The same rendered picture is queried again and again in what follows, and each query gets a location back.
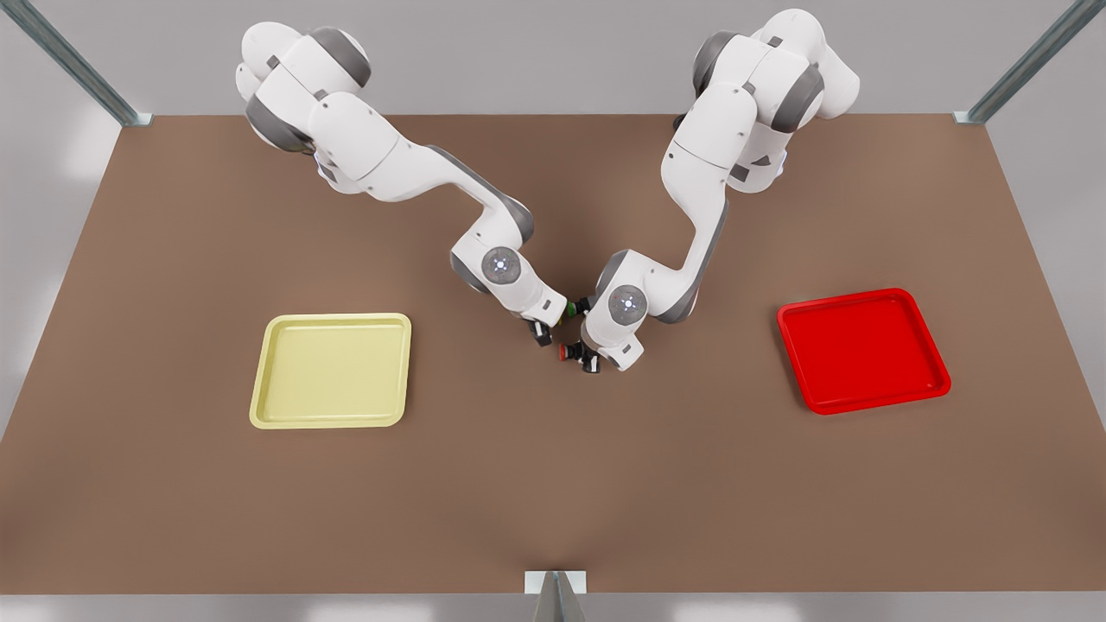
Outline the red square tray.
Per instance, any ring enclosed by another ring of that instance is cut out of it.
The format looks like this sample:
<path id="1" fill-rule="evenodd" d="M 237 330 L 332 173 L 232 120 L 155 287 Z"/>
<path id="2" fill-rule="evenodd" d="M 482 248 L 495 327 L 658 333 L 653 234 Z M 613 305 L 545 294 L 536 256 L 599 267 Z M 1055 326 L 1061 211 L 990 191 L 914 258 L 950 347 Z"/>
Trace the red square tray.
<path id="1" fill-rule="evenodd" d="M 904 289 L 778 308 L 799 394 L 820 415 L 942 397 L 951 388 L 917 301 Z"/>

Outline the silver frame post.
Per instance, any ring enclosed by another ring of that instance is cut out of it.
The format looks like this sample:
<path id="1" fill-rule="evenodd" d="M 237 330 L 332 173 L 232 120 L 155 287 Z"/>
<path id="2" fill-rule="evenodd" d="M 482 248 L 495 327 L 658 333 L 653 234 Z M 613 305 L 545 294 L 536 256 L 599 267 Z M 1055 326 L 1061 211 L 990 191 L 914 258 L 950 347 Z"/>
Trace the silver frame post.
<path id="1" fill-rule="evenodd" d="M 983 125 L 995 116 L 1027 82 L 1031 81 L 1050 60 L 1091 23 L 1099 12 L 1106 10 L 1106 0 L 1074 0 L 1062 15 L 1052 23 L 1043 35 L 1021 55 L 998 81 L 967 111 L 953 111 L 956 124 Z"/>
<path id="2" fill-rule="evenodd" d="M 33 7 L 30 0 L 0 0 L 0 10 L 42 48 L 59 68 L 63 68 L 66 74 L 74 79 L 91 99 L 98 102 L 121 126 L 152 126 L 153 114 L 136 111 L 131 106 L 131 103 L 123 99 L 95 68 L 91 66 L 79 50 L 67 42 L 66 37 L 61 35 L 55 25 Z"/>
<path id="3" fill-rule="evenodd" d="M 583 570 L 528 570 L 523 592 L 538 595 L 533 622 L 586 622 L 578 595 L 586 593 Z"/>

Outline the pale yellow square tray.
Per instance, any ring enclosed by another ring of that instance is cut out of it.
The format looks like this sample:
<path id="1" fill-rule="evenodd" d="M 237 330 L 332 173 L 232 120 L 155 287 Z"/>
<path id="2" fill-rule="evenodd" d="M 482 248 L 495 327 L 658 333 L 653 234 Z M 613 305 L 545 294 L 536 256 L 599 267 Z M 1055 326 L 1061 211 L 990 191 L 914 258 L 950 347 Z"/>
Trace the pale yellow square tray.
<path id="1" fill-rule="evenodd" d="M 260 429 L 389 428 L 406 406 L 404 314 L 285 314 L 269 322 L 250 421 Z"/>

